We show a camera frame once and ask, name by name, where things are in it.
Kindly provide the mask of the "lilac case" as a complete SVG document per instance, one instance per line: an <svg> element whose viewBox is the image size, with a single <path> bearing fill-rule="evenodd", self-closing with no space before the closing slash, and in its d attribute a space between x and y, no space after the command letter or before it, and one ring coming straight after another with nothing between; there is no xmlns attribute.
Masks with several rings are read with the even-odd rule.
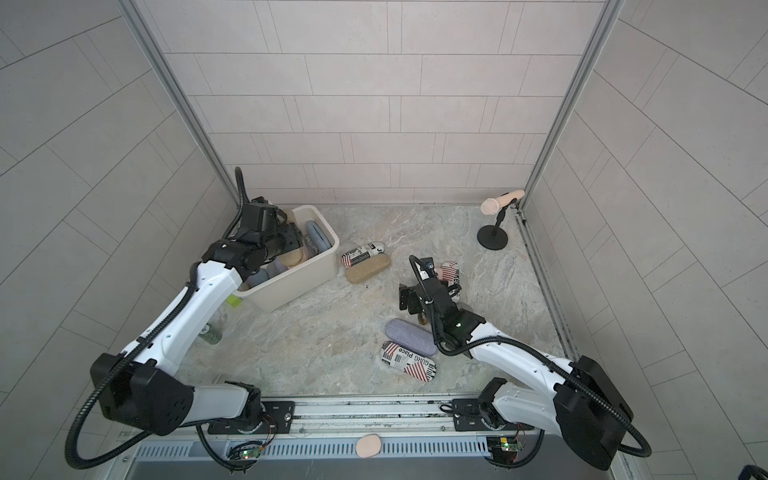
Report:
<svg viewBox="0 0 768 480"><path fill-rule="evenodd" d="M272 262L268 263L265 266L265 269L267 270L270 279L275 278L289 270L289 268L279 259L274 259Z"/></svg>

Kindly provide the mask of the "light blue case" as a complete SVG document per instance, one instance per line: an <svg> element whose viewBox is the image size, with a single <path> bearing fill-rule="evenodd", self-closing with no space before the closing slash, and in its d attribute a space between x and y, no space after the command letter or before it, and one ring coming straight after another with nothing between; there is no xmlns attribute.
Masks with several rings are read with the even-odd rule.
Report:
<svg viewBox="0 0 768 480"><path fill-rule="evenodd" d="M307 249L313 256L323 253L333 247L333 242L326 236L319 224L314 220L306 222L305 238Z"/></svg>

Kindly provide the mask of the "pink case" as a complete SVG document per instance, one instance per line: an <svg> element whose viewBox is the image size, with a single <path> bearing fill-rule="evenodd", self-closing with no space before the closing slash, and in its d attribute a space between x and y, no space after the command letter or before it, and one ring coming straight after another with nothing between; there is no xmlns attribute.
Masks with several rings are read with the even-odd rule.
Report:
<svg viewBox="0 0 768 480"><path fill-rule="evenodd" d="M295 268L301 263L309 260L311 255L306 247L300 247L287 253L283 253L277 259L288 269Z"/></svg>

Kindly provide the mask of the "blue oval case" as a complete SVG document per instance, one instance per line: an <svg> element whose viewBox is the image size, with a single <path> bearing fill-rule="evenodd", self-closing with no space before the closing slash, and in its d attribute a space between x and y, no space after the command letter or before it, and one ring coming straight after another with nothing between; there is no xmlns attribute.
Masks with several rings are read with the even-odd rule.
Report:
<svg viewBox="0 0 768 480"><path fill-rule="evenodd" d="M270 280L270 275L266 269L261 269L257 273L250 275L246 280L245 284L249 289L259 286L262 283L265 283Z"/></svg>

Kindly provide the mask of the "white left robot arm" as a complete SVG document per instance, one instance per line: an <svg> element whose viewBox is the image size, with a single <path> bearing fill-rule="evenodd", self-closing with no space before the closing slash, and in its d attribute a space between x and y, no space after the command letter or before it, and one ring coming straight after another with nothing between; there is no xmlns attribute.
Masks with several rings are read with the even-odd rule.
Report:
<svg viewBox="0 0 768 480"><path fill-rule="evenodd" d="M296 224L264 199L244 201L225 238L212 243L193 264L180 294L119 354L104 353L92 364L94 390L73 420L64 458L73 469L91 469L151 435L189 426L230 423L256 430L265 420L260 390L242 382L191 386L176 379L182 360L217 309L250 276L302 245ZM124 444L95 458L78 452L78 440L93 408L114 422L139 429Z"/></svg>

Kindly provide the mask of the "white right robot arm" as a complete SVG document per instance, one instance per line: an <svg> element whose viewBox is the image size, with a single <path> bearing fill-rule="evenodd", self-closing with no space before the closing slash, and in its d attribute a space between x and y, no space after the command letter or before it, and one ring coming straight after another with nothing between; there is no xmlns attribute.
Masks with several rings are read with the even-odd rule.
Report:
<svg viewBox="0 0 768 480"><path fill-rule="evenodd" d="M580 459L602 471L617 453L651 456L652 447L634 426L628 402L594 359L557 358L504 334L459 307L453 289L424 260L410 256L409 264L417 280L409 292L429 322L437 350L490 364L527 389L520 392L504 379L492 379L478 398L488 427L520 422L541 434L557 435Z"/></svg>

